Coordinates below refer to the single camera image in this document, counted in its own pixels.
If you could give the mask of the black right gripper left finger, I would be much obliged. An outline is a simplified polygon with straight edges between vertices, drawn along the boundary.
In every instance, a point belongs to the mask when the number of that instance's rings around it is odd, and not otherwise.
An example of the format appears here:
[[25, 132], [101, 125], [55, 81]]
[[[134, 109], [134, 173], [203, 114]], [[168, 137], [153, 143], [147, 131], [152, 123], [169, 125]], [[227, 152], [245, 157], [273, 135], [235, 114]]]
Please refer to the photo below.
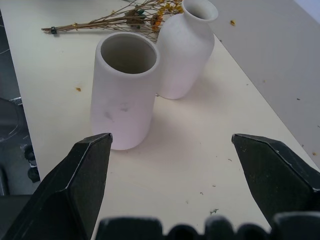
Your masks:
[[89, 240], [104, 198], [113, 136], [75, 143], [31, 195], [0, 198], [2, 240]]

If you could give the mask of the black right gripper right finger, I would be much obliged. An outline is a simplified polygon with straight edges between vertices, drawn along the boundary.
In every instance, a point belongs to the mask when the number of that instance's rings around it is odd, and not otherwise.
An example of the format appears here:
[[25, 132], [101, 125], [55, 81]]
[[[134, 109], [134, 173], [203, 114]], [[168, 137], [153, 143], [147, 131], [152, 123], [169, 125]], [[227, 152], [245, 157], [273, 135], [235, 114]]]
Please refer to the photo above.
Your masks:
[[267, 222], [286, 212], [320, 210], [320, 173], [283, 142], [235, 133], [237, 152], [250, 193]]

